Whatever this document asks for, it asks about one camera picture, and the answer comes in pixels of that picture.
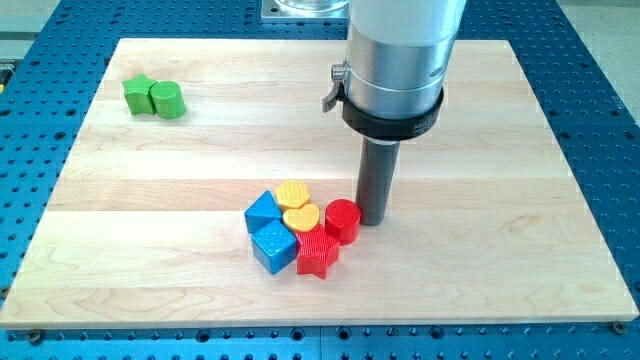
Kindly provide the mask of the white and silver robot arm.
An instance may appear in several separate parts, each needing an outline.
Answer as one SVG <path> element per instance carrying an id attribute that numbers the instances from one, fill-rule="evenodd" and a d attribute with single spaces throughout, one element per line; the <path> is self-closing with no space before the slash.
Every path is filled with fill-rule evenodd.
<path id="1" fill-rule="evenodd" d="M 443 81 L 465 0 L 351 0 L 345 58 L 331 68 L 322 110 L 342 103 L 352 129 L 377 141 L 426 133 L 444 99 Z"/>

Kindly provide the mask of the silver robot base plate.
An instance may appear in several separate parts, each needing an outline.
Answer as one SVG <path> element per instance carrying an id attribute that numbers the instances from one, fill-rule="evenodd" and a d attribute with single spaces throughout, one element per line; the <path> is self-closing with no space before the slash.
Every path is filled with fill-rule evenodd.
<path id="1" fill-rule="evenodd" d="M 267 23 L 343 20 L 349 18 L 349 1 L 262 0 L 260 14 Z"/>

